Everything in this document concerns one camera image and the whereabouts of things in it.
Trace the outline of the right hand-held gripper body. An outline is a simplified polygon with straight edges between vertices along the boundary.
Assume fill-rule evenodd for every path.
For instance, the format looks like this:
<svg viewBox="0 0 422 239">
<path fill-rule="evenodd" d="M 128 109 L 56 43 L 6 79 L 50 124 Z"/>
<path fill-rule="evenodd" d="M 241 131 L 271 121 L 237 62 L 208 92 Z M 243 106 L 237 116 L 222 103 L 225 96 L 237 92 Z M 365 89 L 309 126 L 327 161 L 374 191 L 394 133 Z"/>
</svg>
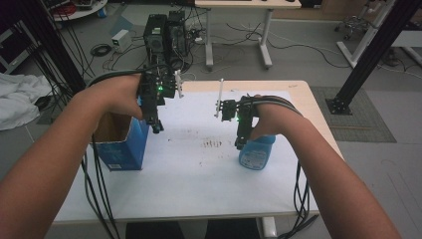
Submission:
<svg viewBox="0 0 422 239">
<path fill-rule="evenodd" d="M 251 119 L 257 114 L 253 110 L 253 103 L 247 100 L 222 100 L 224 80 L 219 80 L 219 93 L 216 106 L 215 118 L 221 118 L 221 121 L 231 121 L 235 119 L 240 121 L 244 117 L 250 117 Z"/>
</svg>

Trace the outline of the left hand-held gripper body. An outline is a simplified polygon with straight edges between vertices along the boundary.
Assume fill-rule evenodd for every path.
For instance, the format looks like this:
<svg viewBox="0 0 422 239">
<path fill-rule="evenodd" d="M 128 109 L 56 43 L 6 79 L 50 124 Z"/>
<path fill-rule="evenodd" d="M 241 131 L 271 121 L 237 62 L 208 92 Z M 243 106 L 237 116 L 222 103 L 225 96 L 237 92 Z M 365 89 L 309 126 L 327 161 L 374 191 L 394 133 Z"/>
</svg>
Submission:
<svg viewBox="0 0 422 239">
<path fill-rule="evenodd" d="M 154 100 L 163 101 L 165 98 L 174 99 L 175 95 L 183 98 L 180 71 L 166 64 L 141 69 L 137 94 L 143 100 L 152 97 Z"/>
</svg>

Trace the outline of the blue spray bottle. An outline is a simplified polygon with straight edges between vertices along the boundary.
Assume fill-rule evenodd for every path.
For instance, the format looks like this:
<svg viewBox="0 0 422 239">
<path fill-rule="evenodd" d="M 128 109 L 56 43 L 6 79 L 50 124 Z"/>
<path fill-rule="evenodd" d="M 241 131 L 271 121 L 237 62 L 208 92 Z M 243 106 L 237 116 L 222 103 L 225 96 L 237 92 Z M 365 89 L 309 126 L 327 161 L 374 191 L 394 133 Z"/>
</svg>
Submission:
<svg viewBox="0 0 422 239">
<path fill-rule="evenodd" d="M 252 170 L 262 170 L 267 165 L 276 137 L 264 135 L 248 140 L 239 153 L 239 163 Z"/>
</svg>

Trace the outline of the blue cardboard box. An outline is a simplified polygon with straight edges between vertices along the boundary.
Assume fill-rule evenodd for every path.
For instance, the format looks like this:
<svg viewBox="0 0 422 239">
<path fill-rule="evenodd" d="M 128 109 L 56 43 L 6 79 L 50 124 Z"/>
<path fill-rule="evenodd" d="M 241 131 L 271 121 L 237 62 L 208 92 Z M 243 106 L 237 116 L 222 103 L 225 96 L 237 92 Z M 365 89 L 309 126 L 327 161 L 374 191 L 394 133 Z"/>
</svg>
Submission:
<svg viewBox="0 0 422 239">
<path fill-rule="evenodd" d="M 148 132 L 144 120 L 108 113 L 94 133 L 93 147 L 110 171 L 141 170 Z"/>
</svg>

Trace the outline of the person's right hand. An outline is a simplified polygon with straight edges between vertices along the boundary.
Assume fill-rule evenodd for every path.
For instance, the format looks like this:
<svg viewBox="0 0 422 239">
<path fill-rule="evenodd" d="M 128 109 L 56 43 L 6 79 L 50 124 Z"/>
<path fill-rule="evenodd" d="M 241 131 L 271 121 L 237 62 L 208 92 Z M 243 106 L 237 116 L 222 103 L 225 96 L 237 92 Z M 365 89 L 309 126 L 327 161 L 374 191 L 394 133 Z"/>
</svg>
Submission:
<svg viewBox="0 0 422 239">
<path fill-rule="evenodd" d="M 256 139 L 263 135 L 285 134 L 287 128 L 292 126 L 295 120 L 303 116 L 287 100 L 274 96 L 255 96 L 258 101 L 256 109 L 259 120 L 253 128 L 250 139 Z"/>
</svg>

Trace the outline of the person's left hand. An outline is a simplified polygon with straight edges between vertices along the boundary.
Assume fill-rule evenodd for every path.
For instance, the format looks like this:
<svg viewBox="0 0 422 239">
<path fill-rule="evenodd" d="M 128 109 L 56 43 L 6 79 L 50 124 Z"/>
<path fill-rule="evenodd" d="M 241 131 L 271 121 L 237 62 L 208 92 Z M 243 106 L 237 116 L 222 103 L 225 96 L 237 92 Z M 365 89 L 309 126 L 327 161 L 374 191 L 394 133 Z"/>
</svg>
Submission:
<svg viewBox="0 0 422 239">
<path fill-rule="evenodd" d="M 126 75 L 104 80 L 96 87 L 104 97 L 105 108 L 110 113 L 142 119 L 142 111 L 137 103 L 140 75 Z"/>
</svg>

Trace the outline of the small white box device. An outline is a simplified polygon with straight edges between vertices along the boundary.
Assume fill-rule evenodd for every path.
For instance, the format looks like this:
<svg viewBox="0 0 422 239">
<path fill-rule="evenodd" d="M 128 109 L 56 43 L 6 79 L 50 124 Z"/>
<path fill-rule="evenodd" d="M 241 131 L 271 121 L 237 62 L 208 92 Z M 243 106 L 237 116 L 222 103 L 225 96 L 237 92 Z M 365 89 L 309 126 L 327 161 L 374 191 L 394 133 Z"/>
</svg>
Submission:
<svg viewBox="0 0 422 239">
<path fill-rule="evenodd" d="M 117 34 L 115 34 L 111 41 L 113 43 L 114 49 L 118 53 L 122 53 L 129 48 L 132 44 L 132 40 L 128 30 L 122 29 Z"/>
</svg>

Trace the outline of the light wooden table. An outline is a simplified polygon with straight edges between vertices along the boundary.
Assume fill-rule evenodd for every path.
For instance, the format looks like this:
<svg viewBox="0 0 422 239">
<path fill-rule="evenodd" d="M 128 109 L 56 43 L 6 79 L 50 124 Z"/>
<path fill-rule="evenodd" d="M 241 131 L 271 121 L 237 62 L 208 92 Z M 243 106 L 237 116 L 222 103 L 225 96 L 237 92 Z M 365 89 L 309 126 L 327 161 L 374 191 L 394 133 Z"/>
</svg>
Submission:
<svg viewBox="0 0 422 239">
<path fill-rule="evenodd" d="M 116 222 L 200 220 L 292 215 L 297 157 L 278 136 L 262 170 L 240 165 L 234 145 L 237 123 L 215 116 L 218 99 L 249 94 L 288 99 L 328 142 L 334 138 L 304 81 L 197 81 L 183 85 L 180 99 L 159 110 L 164 130 L 147 138 L 140 170 L 105 170 Z"/>
</svg>

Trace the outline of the round white table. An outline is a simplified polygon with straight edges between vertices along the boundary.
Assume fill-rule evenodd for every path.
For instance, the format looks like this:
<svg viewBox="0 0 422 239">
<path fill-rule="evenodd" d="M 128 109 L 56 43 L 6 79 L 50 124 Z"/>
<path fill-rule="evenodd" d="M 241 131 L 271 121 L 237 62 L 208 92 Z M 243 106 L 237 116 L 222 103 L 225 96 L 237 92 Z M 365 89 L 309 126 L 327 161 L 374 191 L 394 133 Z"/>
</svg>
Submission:
<svg viewBox="0 0 422 239">
<path fill-rule="evenodd" d="M 96 13 L 100 17 L 106 15 L 107 0 L 64 0 L 49 9 L 55 22 L 79 19 Z"/>
</svg>

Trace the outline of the white desk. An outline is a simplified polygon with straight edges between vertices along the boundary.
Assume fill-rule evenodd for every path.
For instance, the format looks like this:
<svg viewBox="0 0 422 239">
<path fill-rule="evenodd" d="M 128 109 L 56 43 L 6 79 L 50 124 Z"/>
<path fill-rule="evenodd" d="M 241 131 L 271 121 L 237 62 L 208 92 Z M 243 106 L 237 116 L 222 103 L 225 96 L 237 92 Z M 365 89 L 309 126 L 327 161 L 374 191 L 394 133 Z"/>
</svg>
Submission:
<svg viewBox="0 0 422 239">
<path fill-rule="evenodd" d="M 264 28 L 262 36 L 258 39 L 258 46 L 265 68 L 270 69 L 273 66 L 273 62 L 267 47 L 267 40 L 273 13 L 276 9 L 300 9 L 302 4 L 300 0 L 195 0 L 195 6 L 206 11 L 205 66 L 211 71 L 214 67 L 213 43 L 211 40 L 213 9 L 223 8 L 225 11 L 229 9 L 246 9 L 247 11 L 260 9 L 264 12 Z"/>
</svg>

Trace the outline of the grey floor mat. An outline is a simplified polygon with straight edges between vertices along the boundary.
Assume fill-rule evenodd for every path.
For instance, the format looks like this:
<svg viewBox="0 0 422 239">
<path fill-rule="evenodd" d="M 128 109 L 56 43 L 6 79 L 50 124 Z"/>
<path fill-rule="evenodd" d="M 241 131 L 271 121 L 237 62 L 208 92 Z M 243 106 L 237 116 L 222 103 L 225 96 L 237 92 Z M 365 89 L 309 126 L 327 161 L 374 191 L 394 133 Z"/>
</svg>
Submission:
<svg viewBox="0 0 422 239">
<path fill-rule="evenodd" d="M 338 141 L 391 142 L 396 139 L 365 90 L 359 90 L 349 105 L 349 114 L 334 115 L 326 101 L 339 91 L 336 87 L 311 87 L 327 125 Z"/>
</svg>

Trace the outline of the white cloth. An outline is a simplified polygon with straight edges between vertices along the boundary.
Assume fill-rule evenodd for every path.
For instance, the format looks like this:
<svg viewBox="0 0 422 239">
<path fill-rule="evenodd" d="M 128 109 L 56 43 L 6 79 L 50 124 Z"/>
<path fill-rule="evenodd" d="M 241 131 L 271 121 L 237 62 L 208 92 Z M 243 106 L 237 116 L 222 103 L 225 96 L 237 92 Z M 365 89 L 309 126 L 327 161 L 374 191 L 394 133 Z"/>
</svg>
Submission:
<svg viewBox="0 0 422 239">
<path fill-rule="evenodd" d="M 35 102 L 52 87 L 45 76 L 0 73 L 0 130 L 26 124 L 40 115 Z"/>
</svg>

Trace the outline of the office chair base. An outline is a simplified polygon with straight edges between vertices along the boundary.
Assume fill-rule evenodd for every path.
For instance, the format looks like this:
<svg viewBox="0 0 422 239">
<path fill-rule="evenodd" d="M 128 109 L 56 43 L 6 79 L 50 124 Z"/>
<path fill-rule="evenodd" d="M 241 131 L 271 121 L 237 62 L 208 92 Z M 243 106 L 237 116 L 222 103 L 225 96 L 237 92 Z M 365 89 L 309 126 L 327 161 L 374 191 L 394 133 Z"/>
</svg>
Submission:
<svg viewBox="0 0 422 239">
<path fill-rule="evenodd" d="M 343 36 L 344 40 L 349 40 L 354 33 L 361 32 L 366 33 L 371 23 L 363 17 L 350 16 L 340 21 L 334 28 L 334 32 L 339 32 L 344 29 L 346 33 Z"/>
</svg>

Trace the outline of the white metal stand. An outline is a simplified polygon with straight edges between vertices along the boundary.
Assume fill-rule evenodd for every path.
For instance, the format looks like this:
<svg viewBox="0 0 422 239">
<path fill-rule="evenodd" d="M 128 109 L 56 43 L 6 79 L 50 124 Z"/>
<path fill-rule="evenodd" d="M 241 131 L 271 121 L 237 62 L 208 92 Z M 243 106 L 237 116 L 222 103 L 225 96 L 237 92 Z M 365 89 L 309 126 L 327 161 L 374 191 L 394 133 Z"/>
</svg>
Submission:
<svg viewBox="0 0 422 239">
<path fill-rule="evenodd" d="M 367 0 L 358 17 L 363 17 L 368 20 L 371 23 L 371 26 L 366 33 L 363 33 L 363 37 L 356 49 L 353 52 L 350 52 L 343 42 L 336 43 L 352 68 L 357 65 L 361 55 L 368 47 L 369 43 L 372 41 L 394 6 L 394 2 L 395 0 Z"/>
</svg>

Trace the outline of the black metal post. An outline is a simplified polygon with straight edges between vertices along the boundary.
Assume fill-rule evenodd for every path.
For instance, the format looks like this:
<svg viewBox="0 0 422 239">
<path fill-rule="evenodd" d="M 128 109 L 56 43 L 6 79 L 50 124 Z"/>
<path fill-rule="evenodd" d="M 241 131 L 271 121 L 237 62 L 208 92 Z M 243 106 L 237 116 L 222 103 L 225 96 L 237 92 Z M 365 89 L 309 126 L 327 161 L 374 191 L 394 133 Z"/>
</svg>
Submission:
<svg viewBox="0 0 422 239">
<path fill-rule="evenodd" d="M 350 115 L 349 105 L 353 98 L 421 5 L 422 0 L 394 1 L 391 10 L 362 52 L 344 85 L 333 99 L 325 100 L 331 114 Z"/>
<path fill-rule="evenodd" d="M 86 84 L 66 50 L 54 21 L 41 0 L 9 0 L 13 12 L 23 20 L 31 34 L 45 47 L 56 68 L 74 94 Z"/>
</svg>

